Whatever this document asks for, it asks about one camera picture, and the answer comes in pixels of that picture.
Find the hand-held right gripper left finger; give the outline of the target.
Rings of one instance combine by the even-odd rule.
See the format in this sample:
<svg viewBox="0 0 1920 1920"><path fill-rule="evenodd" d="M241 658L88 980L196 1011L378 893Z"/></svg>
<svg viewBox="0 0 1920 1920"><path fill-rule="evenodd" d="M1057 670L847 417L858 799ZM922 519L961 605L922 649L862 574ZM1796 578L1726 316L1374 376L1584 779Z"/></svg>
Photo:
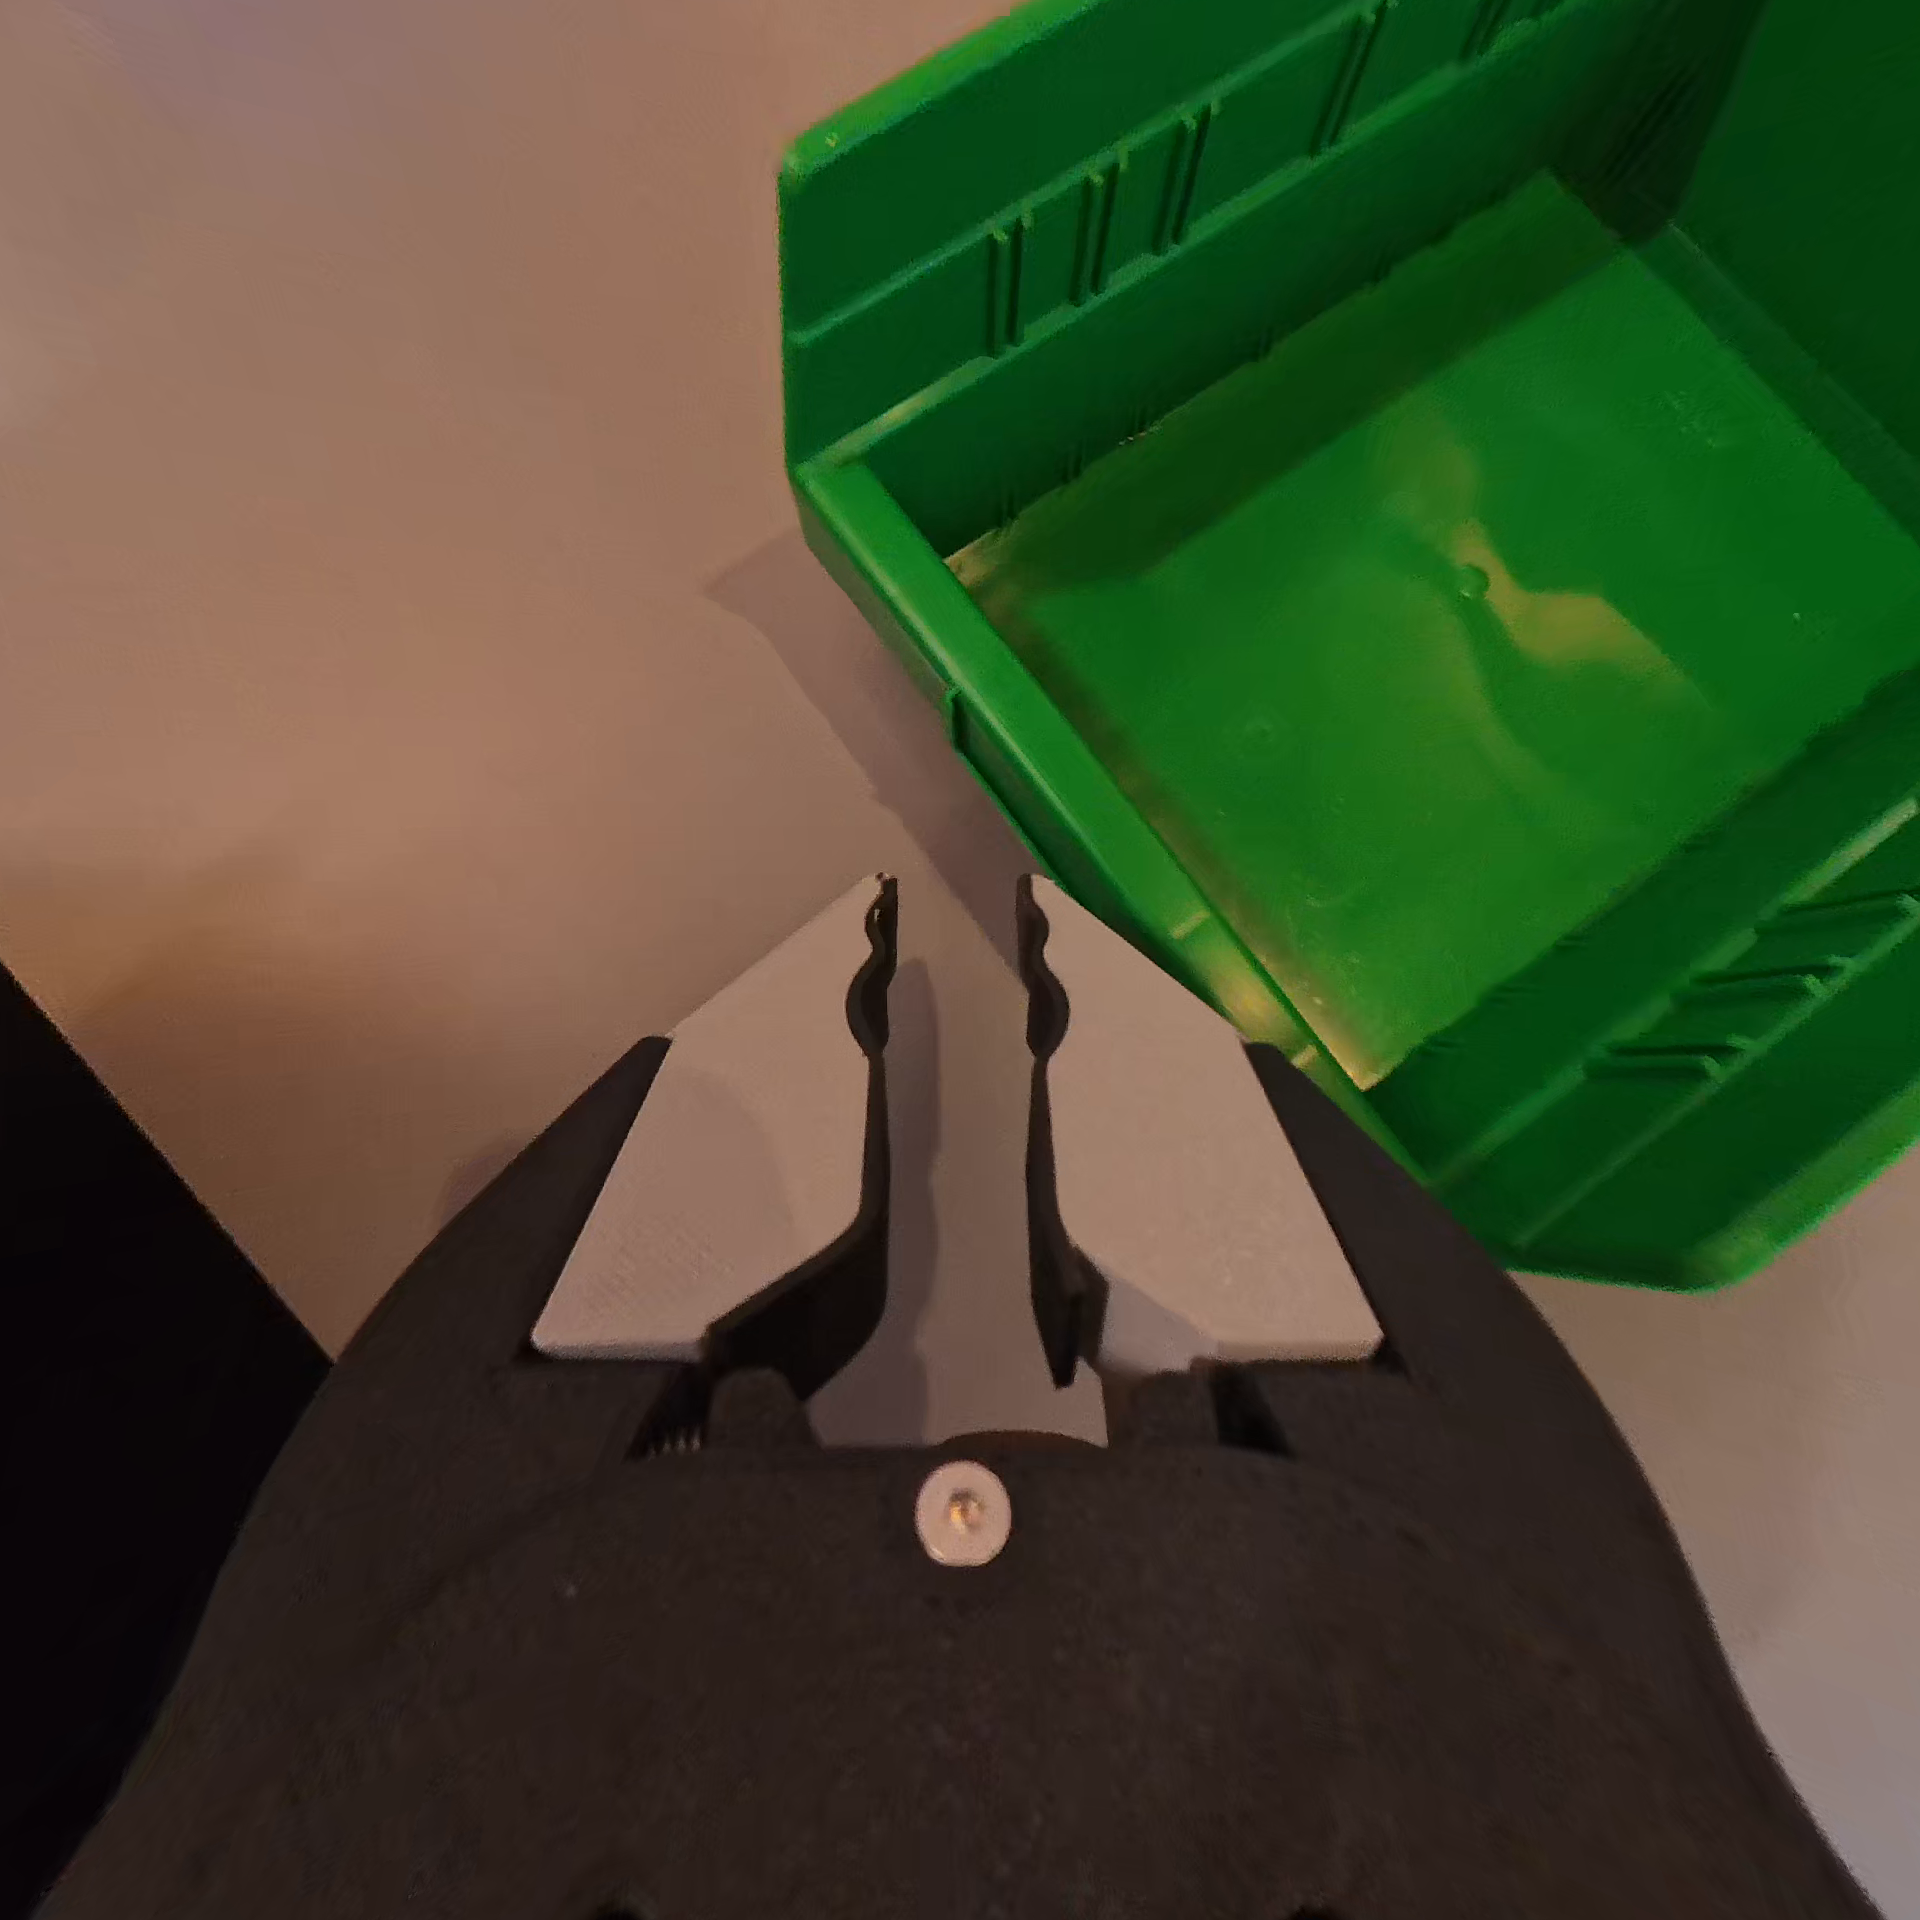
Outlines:
<svg viewBox="0 0 1920 1920"><path fill-rule="evenodd" d="M866 874L666 1035L532 1346L808 1400L888 1295L898 886Z"/></svg>

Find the green plastic bin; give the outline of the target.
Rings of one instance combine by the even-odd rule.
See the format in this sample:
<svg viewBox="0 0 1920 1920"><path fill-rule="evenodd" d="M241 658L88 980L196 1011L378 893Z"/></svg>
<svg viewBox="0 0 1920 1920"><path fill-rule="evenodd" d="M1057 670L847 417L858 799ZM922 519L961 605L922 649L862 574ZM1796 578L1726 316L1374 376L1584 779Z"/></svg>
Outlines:
<svg viewBox="0 0 1920 1920"><path fill-rule="evenodd" d="M808 544L1507 1264L1916 1143L1917 8L1026 4L778 170Z"/></svg>

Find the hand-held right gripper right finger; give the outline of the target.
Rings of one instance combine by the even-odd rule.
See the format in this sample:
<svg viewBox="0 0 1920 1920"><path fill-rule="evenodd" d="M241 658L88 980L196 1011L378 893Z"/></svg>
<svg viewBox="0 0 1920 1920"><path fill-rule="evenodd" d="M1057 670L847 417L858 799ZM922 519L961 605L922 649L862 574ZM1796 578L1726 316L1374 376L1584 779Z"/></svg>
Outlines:
<svg viewBox="0 0 1920 1920"><path fill-rule="evenodd" d="M1054 1382L1377 1357L1378 1317L1237 1028L1042 874L1018 879L1016 939Z"/></svg>

